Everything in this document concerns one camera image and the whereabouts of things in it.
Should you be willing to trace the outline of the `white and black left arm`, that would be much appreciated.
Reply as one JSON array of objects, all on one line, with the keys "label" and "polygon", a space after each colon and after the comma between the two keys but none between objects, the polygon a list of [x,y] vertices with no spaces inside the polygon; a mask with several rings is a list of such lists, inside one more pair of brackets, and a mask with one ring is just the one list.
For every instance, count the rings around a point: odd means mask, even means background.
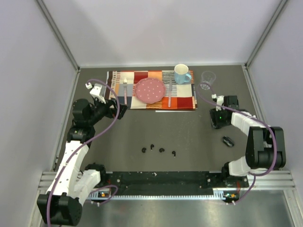
[{"label": "white and black left arm", "polygon": [[37,205],[45,224],[76,226],[80,222],[82,207],[95,187],[107,183],[103,165],[89,164],[83,175],[78,176],[80,166],[97,138],[94,125],[102,118],[121,119],[127,106],[115,99],[105,102],[94,99],[78,99],[72,105],[72,126],[67,134],[65,151],[52,184],[45,194],[40,194]]}]

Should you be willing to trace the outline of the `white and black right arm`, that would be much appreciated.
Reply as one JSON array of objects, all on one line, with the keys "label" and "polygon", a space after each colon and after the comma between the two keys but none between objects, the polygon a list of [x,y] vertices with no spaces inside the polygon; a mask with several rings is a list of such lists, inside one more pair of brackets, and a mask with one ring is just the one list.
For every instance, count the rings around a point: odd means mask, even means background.
[{"label": "white and black right arm", "polygon": [[234,126],[247,136],[245,155],[222,167],[221,182],[232,187],[247,174],[263,176],[286,165],[285,138],[281,127],[265,122],[239,108],[237,96],[212,95],[215,108],[210,110],[214,129]]}]

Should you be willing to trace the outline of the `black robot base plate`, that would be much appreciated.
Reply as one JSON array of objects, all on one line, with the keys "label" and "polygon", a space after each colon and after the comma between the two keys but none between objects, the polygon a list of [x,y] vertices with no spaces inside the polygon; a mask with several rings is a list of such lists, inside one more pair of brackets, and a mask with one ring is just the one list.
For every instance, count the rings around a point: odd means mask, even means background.
[{"label": "black robot base plate", "polygon": [[112,172],[107,182],[118,186],[118,196],[196,196],[210,195],[214,188],[248,188],[247,177],[220,172]]}]

